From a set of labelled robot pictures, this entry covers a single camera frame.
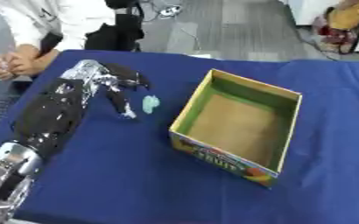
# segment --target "robotic hand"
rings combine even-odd
[[[82,60],[40,93],[13,123],[13,138],[0,146],[0,223],[23,203],[39,171],[73,135],[100,87],[106,88],[119,114],[135,119],[120,87],[138,86],[150,89],[144,76],[126,67]]]

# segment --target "yellow box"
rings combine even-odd
[[[211,70],[170,127],[174,148],[270,187],[282,172],[302,95]]]

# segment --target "hand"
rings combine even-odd
[[[1,81],[7,81],[7,80],[11,80],[13,78],[15,78],[15,74],[10,73],[7,69],[7,61],[8,61],[8,57],[6,57],[5,55],[0,55],[0,80]]]
[[[17,75],[34,75],[40,71],[34,66],[34,61],[16,52],[8,53],[11,58],[10,71]]]

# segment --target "table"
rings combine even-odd
[[[25,104],[79,60],[148,76],[162,106],[127,91],[141,122],[118,119],[100,93],[49,164],[18,218],[41,223],[359,223],[359,63],[220,61],[130,52],[62,53],[0,123],[0,143]],[[174,150],[167,129],[211,68],[303,93],[284,171],[267,190]]]

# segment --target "small blue object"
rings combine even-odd
[[[146,114],[152,114],[153,109],[160,105],[160,100],[155,95],[147,95],[143,99],[143,111]]]

